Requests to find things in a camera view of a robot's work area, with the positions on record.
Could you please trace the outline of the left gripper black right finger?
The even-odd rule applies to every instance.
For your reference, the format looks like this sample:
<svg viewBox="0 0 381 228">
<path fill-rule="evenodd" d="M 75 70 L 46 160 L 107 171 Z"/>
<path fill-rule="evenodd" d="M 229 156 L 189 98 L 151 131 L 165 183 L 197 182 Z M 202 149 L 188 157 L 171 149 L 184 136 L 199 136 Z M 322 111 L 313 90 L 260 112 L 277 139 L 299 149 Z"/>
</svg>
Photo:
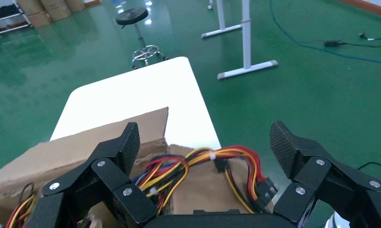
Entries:
<svg viewBox="0 0 381 228">
<path fill-rule="evenodd" d="M 302 227 L 320 200 L 352 227 L 381 227 L 381 180 L 337 161 L 320 143 L 295 136 L 282 122 L 272 123 L 269 138 L 291 180 L 274 214 Z"/>
</svg>

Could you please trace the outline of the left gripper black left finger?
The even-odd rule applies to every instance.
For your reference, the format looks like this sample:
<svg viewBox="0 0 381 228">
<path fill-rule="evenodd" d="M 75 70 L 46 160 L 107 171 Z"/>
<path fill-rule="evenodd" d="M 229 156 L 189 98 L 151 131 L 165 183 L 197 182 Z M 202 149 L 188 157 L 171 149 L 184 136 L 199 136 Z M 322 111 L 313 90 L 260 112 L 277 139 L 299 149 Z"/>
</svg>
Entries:
<svg viewBox="0 0 381 228">
<path fill-rule="evenodd" d="M 102 202 L 122 228 L 143 228 L 156 205 L 130 180 L 140 148 L 138 124 L 129 122 L 117 138 L 100 142 L 81 165 L 42 189 L 42 227 L 75 228 Z"/>
</svg>

